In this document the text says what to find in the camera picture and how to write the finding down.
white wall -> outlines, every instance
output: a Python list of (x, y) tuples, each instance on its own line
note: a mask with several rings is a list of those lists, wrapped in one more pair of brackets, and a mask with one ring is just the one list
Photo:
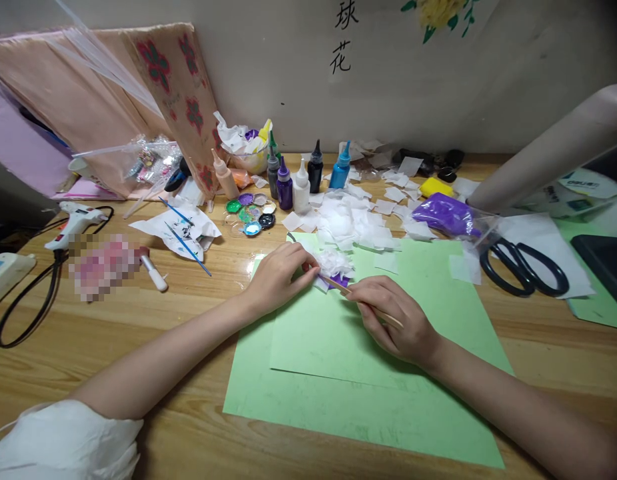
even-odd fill
[[(497, 6), (477, 34), (438, 32), (421, 45), (416, 13), (399, 11), (405, 0), (357, 0), (359, 23), (344, 33), (333, 28), (339, 0), (65, 1), (92, 28), (193, 22), (229, 124), (258, 127), (270, 116), (283, 151), (308, 151), (317, 137), (326, 151), (376, 137), (517, 152), (617, 83), (611, 2), (480, 0)], [(62, 24), (53, 0), (0, 0), (0, 33)], [(334, 79), (331, 51), (349, 32), (352, 68)]]

blue paint bottle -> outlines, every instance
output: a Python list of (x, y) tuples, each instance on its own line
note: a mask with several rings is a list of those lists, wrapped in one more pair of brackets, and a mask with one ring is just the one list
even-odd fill
[(348, 177), (348, 171), (350, 170), (350, 155), (348, 154), (348, 147), (350, 140), (346, 142), (346, 148), (337, 157), (337, 163), (333, 167), (333, 173), (330, 176), (330, 183), (328, 188), (344, 188), (346, 183), (346, 177)]
[(282, 210), (293, 208), (293, 180), (291, 172), (284, 163), (284, 157), (280, 160), (280, 169), (277, 171), (277, 195)]

power cord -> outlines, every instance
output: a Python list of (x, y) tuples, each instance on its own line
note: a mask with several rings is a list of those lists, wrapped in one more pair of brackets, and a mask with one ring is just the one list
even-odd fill
[[(104, 205), (102, 207), (96, 207), (96, 210), (102, 210), (102, 209), (108, 209), (111, 213), (109, 214), (109, 218), (104, 220), (102, 225), (98, 226), (98, 228), (94, 230), (93, 234), (99, 233), (100, 230), (106, 227), (107, 223), (111, 220), (111, 218), (113, 218), (113, 214), (115, 213), (115, 211), (113, 210), (113, 207), (110, 207), (108, 205)], [(62, 219), (62, 220), (55, 221), (53, 222), (52, 225), (55, 226), (59, 223), (65, 222), (66, 220), (68, 219)], [(2, 319), (0, 320), (0, 348), (9, 349), (9, 348), (16, 347), (20, 343), (24, 342), (24, 340), (26, 340), (35, 331), (35, 329), (38, 328), (40, 323), (42, 323), (42, 320), (44, 320), (44, 317), (46, 317), (47, 313), (51, 309), (51, 306), (53, 305), (55, 296), (57, 294), (57, 289), (59, 286), (62, 264), (66, 262), (66, 260), (69, 258), (69, 254), (66, 252), (66, 250), (58, 249), (58, 250), (53, 250), (53, 257), (55, 259), (53, 261), (53, 264), (48, 266), (46, 269), (42, 271), (42, 273), (40, 273), (36, 278), (34, 278), (34, 280), (30, 284), (28, 284), (26, 288), (22, 290), (22, 292), (20, 292), (20, 294), (15, 298), (13, 303), (10, 304), (6, 312), (4, 312), (4, 315), (2, 316)], [(29, 324), (26, 330), (24, 330), (24, 332), (22, 332), (22, 334), (18, 336), (18, 338), (16, 338), (12, 342), (4, 343), (2, 341), (2, 331), (4, 330), (4, 326), (6, 325), (7, 320), (9, 319), (9, 316), (11, 315), (13, 310), (16, 308), (20, 300), (22, 300), (22, 298), (24, 298), (24, 296), (28, 294), (28, 292), (30, 292), (38, 283), (44, 280), (44, 278), (46, 278), (49, 272), (53, 272), (51, 275), (51, 284), (49, 285), (49, 291), (47, 292), (47, 296), (44, 299), (42, 308), (40, 308), (39, 312), (37, 313), (33, 321)]]

white paint bottle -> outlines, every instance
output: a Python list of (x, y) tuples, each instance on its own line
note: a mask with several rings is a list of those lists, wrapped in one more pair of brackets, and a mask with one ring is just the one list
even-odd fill
[(293, 182), (293, 210), (295, 213), (303, 214), (310, 211), (309, 204), (309, 173), (304, 165), (305, 160), (302, 159), (300, 169), (295, 174), (295, 182)]

paint bottle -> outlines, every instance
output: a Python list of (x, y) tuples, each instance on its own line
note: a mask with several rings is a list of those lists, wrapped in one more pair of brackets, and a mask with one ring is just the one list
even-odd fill
[(282, 159), (282, 154), (277, 149), (277, 143), (275, 143), (275, 138), (273, 138), (273, 130), (271, 130), (271, 132), (269, 133), (269, 139), (271, 140), (269, 145), (271, 146), (271, 149), (275, 153), (275, 157), (277, 157), (278, 160), (281, 160)]
[(271, 198), (277, 200), (277, 172), (280, 169), (280, 161), (275, 156), (273, 144), (269, 143), (269, 188), (271, 189)]
[(235, 179), (233, 178), (231, 170), (229, 170), (227, 168), (227, 164), (217, 156), (214, 149), (211, 149), (211, 151), (213, 152), (213, 167), (215, 168), (215, 175), (224, 189), (224, 194), (229, 200), (236, 199), (240, 195), (240, 190), (237, 188), (237, 185), (235, 185)]
[(313, 153), (310, 154), (310, 161), (308, 162), (308, 182), (310, 183), (311, 193), (320, 193), (323, 168), (324, 163), (322, 162), (320, 139), (317, 139), (317, 143), (315, 144), (315, 150), (313, 150)]
[(348, 146), (350, 140), (346, 142), (346, 148), (337, 157), (337, 163), (333, 166), (333, 173), (330, 176), (330, 183), (328, 188), (344, 188), (346, 183), (346, 177), (348, 177), (348, 171), (350, 170), (350, 155), (348, 154)]
[(310, 210), (309, 205), (309, 174), (304, 167), (305, 160), (302, 159), (300, 169), (295, 174), (293, 183), (293, 210), (303, 214)]
[(293, 180), (291, 180), (291, 172), (284, 163), (284, 157), (280, 160), (280, 164), (280, 169), (277, 171), (277, 193), (280, 199), (280, 208), (291, 210), (293, 208)]

